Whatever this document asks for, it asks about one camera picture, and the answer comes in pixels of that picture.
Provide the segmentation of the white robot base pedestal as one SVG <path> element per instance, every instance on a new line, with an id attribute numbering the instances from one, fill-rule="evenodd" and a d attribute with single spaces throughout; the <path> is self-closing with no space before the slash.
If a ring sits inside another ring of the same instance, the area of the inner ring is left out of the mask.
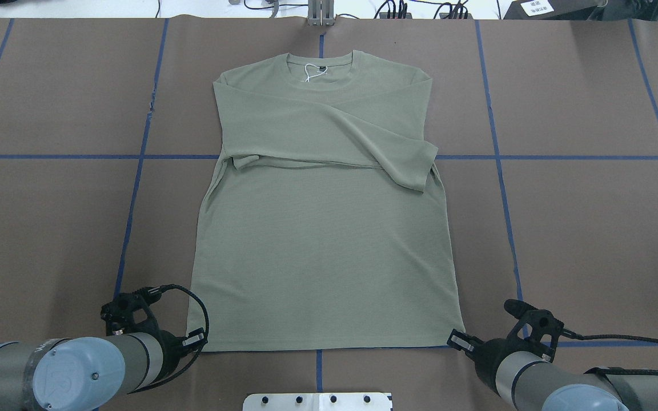
<path id="1" fill-rule="evenodd" d="M 245 398 L 243 410 L 393 410 L 390 393 L 256 393 Z"/>

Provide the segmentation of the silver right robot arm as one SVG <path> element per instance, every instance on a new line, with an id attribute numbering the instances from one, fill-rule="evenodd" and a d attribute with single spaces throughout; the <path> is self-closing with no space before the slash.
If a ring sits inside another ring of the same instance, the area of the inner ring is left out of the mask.
<path id="1" fill-rule="evenodd" d="M 658 410 L 658 371 L 598 367 L 574 374 L 556 366 L 552 348 L 517 335 L 483 341 L 453 330 L 479 380 L 515 410 Z"/>

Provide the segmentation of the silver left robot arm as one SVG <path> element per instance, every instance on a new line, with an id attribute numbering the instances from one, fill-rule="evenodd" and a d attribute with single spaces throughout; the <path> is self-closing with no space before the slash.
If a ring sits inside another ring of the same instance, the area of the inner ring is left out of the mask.
<path id="1" fill-rule="evenodd" d="M 108 337 L 0 343 L 0 410 L 94 410 L 118 396 L 153 389 L 198 354 L 206 331 L 187 336 L 146 332 Z"/>

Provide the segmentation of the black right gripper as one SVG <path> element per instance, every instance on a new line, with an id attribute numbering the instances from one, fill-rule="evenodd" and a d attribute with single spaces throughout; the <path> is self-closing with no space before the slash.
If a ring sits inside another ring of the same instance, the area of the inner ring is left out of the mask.
<path id="1" fill-rule="evenodd" d="M 454 328 L 447 346 L 464 353 L 474 362 L 480 380 L 495 380 L 501 362 L 507 357 L 507 339 L 490 339 L 478 346 L 478 339 Z"/>

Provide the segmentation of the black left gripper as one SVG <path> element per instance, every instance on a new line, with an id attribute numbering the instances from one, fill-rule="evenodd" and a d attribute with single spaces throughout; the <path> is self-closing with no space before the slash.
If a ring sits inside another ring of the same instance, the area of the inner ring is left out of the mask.
<path id="1" fill-rule="evenodd" d="M 185 338 L 177 337 L 168 331 L 159 331 L 158 336 L 162 348 L 161 372 L 174 372 L 181 359 L 192 352 L 188 346 L 199 346 L 206 341 L 203 327 L 190 331 Z"/>

